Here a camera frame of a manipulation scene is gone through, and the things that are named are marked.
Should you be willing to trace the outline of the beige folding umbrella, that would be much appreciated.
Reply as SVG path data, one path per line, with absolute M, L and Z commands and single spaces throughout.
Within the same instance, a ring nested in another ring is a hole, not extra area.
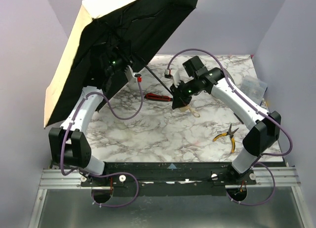
M 44 126 L 65 120 L 86 86 L 112 98 L 126 67 L 141 71 L 198 0 L 83 0 L 50 85 Z

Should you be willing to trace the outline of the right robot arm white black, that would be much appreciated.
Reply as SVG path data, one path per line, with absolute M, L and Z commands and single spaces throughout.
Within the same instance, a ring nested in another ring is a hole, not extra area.
M 279 138 L 281 116 L 278 112 L 268 112 L 257 105 L 233 81 L 225 78 L 220 68 L 209 70 L 198 56 L 183 63 L 183 67 L 192 80 L 184 82 L 178 71 L 167 69 L 173 84 L 170 91 L 173 95 L 173 109 L 181 109 L 190 104 L 193 95 L 203 91 L 226 104 L 249 130 L 242 141 L 243 149 L 228 167 L 228 178 L 238 179 L 247 172 L 263 152 Z

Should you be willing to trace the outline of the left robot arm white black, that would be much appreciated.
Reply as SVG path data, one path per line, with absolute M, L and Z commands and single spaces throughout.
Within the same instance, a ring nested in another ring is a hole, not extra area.
M 66 85 L 69 72 L 63 70 L 69 63 L 60 60 L 54 77 L 46 89 L 44 103 L 44 126 L 54 124 L 53 113 L 57 110 L 57 103 L 61 99 L 63 87 Z M 51 128 L 49 143 L 52 159 L 60 164 L 61 173 L 66 176 L 64 166 L 71 170 L 82 169 L 91 176 L 102 177 L 105 163 L 92 155 L 91 147 L 85 137 L 88 125 L 97 107 L 108 98 L 96 86 L 87 85 L 80 91 L 75 104 L 71 104 L 72 111 L 61 118 L 61 126 Z

